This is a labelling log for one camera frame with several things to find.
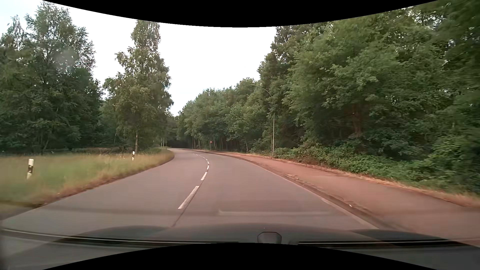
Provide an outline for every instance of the sky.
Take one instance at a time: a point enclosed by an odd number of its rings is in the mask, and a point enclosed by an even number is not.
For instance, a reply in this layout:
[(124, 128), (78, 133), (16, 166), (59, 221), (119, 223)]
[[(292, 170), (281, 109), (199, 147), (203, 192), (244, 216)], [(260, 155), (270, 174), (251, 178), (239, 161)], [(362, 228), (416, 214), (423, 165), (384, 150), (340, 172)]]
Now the sky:
[[(35, 15), (40, 0), (3, 1), (0, 32), (6, 32), (11, 17)], [(73, 24), (84, 26), (95, 46), (94, 78), (101, 83), (122, 72), (115, 53), (133, 45), (130, 33), (136, 20), (92, 11), (69, 8)], [(261, 61), (270, 52), (275, 27), (205, 27), (160, 23), (160, 57), (170, 68), (173, 115), (204, 89), (235, 86), (243, 78), (259, 79)]]

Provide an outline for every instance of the lamp post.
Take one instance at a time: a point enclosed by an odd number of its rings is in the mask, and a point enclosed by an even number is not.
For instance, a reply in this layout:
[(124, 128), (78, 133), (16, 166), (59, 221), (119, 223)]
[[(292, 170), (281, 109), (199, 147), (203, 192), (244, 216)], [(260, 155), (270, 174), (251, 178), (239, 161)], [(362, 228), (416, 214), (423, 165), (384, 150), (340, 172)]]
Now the lamp post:
[[(260, 89), (265, 90), (265, 92), (267, 92), (270, 95), (270, 97), (272, 98), (272, 94), (270, 94), (270, 92), (268, 92), (267, 89), (265, 89), (263, 87), (260, 87), (260, 86), (256, 86), (256, 85), (249, 85), (249, 86), (255, 86), (255, 87), (258, 87)], [(272, 110), (273, 110), (273, 99), (271, 100), (271, 107), (272, 107)], [(274, 150), (275, 150), (275, 112), (273, 112), (272, 157), (274, 157)]]

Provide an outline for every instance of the sign post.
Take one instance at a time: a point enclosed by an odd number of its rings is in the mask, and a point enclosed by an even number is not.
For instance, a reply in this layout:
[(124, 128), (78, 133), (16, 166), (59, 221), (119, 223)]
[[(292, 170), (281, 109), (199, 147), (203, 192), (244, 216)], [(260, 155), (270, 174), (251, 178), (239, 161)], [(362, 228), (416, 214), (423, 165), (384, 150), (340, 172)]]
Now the sign post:
[(28, 159), (27, 179), (33, 174), (33, 159)]

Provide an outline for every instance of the road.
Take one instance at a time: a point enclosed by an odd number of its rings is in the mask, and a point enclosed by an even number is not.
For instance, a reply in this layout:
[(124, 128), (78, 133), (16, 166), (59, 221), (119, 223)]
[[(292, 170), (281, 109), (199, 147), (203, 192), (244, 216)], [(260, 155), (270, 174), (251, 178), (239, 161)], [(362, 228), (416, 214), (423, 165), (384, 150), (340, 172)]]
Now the road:
[(166, 164), (13, 216), (2, 226), (62, 235), (118, 226), (225, 222), (372, 228), (318, 195), (247, 161), (172, 151), (175, 158)]

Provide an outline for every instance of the grass verge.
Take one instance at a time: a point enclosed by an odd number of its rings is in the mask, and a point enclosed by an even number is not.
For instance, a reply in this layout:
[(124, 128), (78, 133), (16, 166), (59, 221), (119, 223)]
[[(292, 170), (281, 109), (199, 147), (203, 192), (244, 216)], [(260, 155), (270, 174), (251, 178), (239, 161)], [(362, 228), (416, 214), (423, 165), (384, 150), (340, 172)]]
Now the grass verge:
[[(161, 149), (135, 155), (58, 154), (0, 157), (0, 213), (18, 206), (40, 206), (62, 197), (110, 183), (172, 160), (173, 152)], [(27, 180), (28, 159), (34, 171)]]

